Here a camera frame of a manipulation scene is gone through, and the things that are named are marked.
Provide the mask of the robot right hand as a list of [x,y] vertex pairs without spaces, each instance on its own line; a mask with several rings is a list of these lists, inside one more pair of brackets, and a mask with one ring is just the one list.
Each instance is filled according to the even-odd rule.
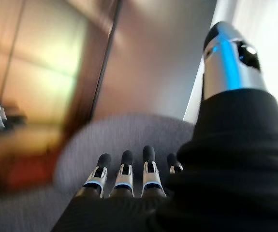
[[101,193],[109,156],[74,196],[55,232],[278,232],[278,103],[264,81],[257,51],[220,21],[203,48],[205,71],[192,139],[169,155],[165,187],[150,146],[143,150],[143,188],[132,196],[120,174]]

